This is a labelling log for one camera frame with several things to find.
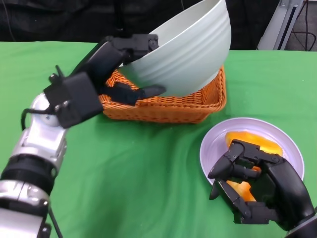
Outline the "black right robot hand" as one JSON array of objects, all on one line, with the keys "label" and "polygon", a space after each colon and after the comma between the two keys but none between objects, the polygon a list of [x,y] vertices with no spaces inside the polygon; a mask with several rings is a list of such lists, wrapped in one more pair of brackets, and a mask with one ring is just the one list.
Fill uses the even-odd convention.
[{"label": "black right robot hand", "polygon": [[316,210],[302,179],[278,154],[234,139],[210,170],[210,199],[221,196],[234,215],[234,223],[263,225],[276,222],[291,231],[300,225],[315,228]]}]

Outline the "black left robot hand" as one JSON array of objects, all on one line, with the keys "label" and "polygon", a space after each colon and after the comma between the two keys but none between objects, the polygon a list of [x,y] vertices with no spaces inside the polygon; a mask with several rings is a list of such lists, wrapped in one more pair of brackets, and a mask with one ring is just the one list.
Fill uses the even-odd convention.
[{"label": "black left robot hand", "polygon": [[75,67],[71,75],[86,73],[99,95],[111,97],[113,102],[135,105],[138,100],[159,96],[166,88],[151,85],[132,90],[117,83],[112,87],[106,81],[122,64],[130,64],[159,47],[156,34],[133,34],[128,38],[107,36],[99,42]]}]

